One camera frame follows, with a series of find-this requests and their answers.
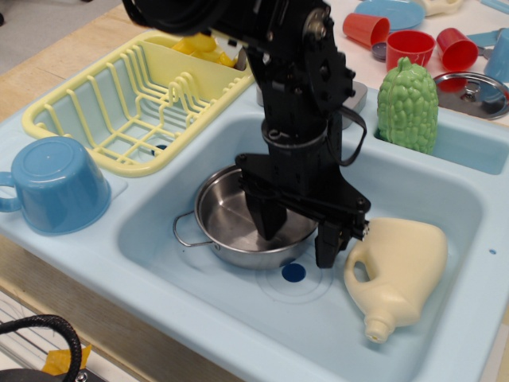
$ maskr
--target green toy vegetable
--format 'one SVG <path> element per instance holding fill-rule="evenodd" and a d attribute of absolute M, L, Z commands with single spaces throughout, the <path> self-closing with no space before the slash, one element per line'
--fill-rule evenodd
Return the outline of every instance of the green toy vegetable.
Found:
<path fill-rule="evenodd" d="M 400 58 L 380 87 L 378 96 L 381 139 L 431 154 L 437 141 L 437 86 L 428 71 Z"/>

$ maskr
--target pot handle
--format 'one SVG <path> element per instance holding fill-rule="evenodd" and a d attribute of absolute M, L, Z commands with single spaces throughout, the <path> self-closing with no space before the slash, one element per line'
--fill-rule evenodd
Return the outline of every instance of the pot handle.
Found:
<path fill-rule="evenodd" d="M 175 218 L 175 220 L 173 221 L 173 234 L 175 235 L 175 237 L 177 238 L 178 242 L 180 244 L 182 244 L 183 246 L 185 247 L 199 247 L 201 245 L 209 245 L 209 244 L 213 244 L 214 242 L 213 241 L 204 241 L 204 242 L 201 242 L 201 243 L 186 243 L 185 241 L 183 241 L 181 239 L 180 236 L 178 236 L 178 233 L 177 233 L 177 223 L 178 221 L 182 218 L 182 217 L 185 217 L 187 215 L 191 215 L 192 213 L 194 212 L 193 211 L 189 211 L 189 212 L 186 212 L 186 213 L 183 213 L 182 215 L 179 215 Z"/>

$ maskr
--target pot lid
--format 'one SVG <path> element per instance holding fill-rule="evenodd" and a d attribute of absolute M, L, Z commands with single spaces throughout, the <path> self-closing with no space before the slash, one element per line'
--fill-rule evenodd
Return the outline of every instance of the pot lid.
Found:
<path fill-rule="evenodd" d="M 483 119 L 509 111 L 509 88 L 483 74 L 451 72 L 435 77 L 438 106 Z"/>

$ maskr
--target blue cup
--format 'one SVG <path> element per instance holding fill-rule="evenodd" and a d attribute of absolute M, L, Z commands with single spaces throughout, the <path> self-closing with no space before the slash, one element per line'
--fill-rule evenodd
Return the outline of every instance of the blue cup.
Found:
<path fill-rule="evenodd" d="M 23 148 L 0 185 L 16 197 L 0 198 L 0 212 L 21 210 L 29 226 L 46 235 L 78 231 L 98 220 L 111 188 L 87 150 L 75 139 L 39 139 Z"/>
<path fill-rule="evenodd" d="M 509 28 L 502 29 L 484 74 L 500 82 L 509 82 Z"/>

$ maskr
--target wooden table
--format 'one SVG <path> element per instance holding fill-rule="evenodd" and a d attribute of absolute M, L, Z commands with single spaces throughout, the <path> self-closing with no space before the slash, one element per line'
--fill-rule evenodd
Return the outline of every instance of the wooden table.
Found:
<path fill-rule="evenodd" d="M 143 30 L 118 6 L 0 76 L 0 122 Z M 68 319 L 84 342 L 140 380 L 238 380 L 2 236 L 0 289 Z M 509 325 L 509 314 L 503 322 Z M 508 349 L 497 382 L 509 382 Z"/>

